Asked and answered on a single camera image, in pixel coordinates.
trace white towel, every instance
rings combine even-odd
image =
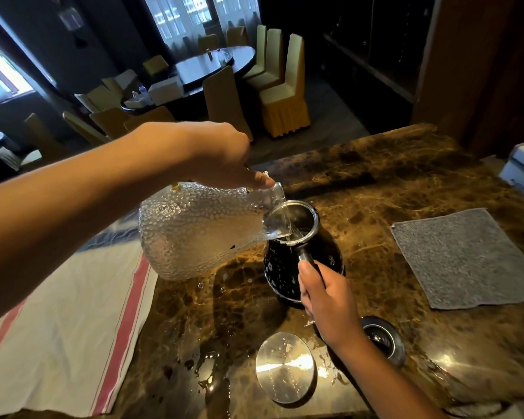
[[[0,415],[111,411],[157,281],[139,241],[112,241],[74,254],[0,318]]]

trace brown marble surface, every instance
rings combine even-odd
[[[290,199],[310,201],[336,238],[362,316],[398,328],[403,372],[440,406],[524,398],[524,303],[433,311],[390,225],[486,207],[524,252],[524,199],[433,126],[417,125],[263,165]],[[157,282],[151,313],[114,405],[116,418],[368,415],[303,310],[266,284],[263,246],[212,273]],[[312,350],[312,397],[287,409],[260,389],[259,345],[293,332]],[[16,416],[58,417],[52,412]]]

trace glass pitcher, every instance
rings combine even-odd
[[[279,182],[255,191],[180,182],[142,202],[139,231],[160,278],[183,280],[260,242],[289,236],[291,222]]]

